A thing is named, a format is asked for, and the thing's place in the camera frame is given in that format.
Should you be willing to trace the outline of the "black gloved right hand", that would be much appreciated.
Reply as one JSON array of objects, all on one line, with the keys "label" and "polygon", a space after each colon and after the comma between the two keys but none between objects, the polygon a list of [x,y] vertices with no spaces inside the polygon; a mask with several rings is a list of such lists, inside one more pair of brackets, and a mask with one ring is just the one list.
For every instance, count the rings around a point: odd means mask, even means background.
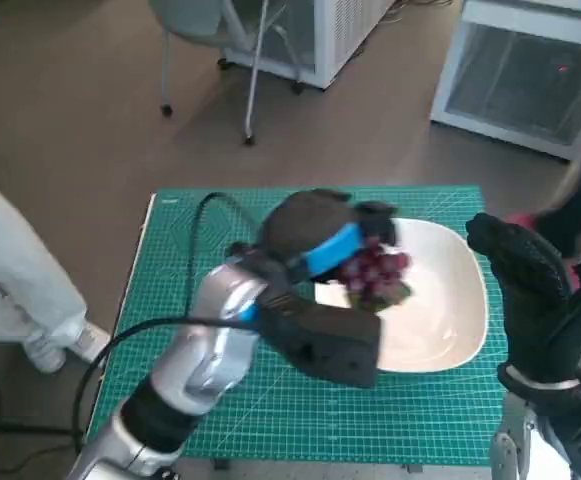
[{"label": "black gloved right hand", "polygon": [[501,290],[502,372],[539,390],[581,387],[581,281],[575,286],[557,250],[521,225],[478,213],[466,230]]}]

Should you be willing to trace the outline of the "black left hand blue tape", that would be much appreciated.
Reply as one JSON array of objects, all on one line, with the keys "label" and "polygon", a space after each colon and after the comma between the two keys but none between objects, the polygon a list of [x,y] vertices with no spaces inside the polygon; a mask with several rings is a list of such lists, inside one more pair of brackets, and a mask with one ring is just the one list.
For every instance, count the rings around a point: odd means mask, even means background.
[{"label": "black left hand blue tape", "polygon": [[285,268],[293,284],[326,282],[369,242],[394,246],[395,213],[394,206],[382,201],[353,204],[349,193],[302,190],[265,218],[257,246]]}]

